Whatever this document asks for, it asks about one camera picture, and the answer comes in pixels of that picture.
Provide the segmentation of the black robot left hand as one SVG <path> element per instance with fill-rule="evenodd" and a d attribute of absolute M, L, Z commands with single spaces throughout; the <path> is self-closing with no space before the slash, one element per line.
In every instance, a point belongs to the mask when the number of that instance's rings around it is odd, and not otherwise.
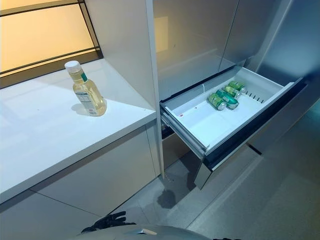
<path fill-rule="evenodd" d="M 89 232 L 95 232 L 111 227 L 119 227 L 126 225 L 136 225 L 135 222 L 126 222 L 126 211 L 120 211 L 114 214 L 108 214 L 98 219 L 93 225 L 84 228 L 80 233 L 85 234 Z"/>

